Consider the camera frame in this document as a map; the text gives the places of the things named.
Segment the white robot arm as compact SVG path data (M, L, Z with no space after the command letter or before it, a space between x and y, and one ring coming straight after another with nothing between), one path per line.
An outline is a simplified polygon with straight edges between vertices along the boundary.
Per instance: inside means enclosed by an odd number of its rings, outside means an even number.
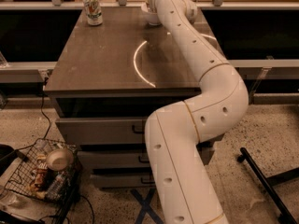
M243 79L192 26L190 0L149 0L199 82L201 93L154 111L145 125L149 163L166 224L229 224L196 146L232 129L249 97Z

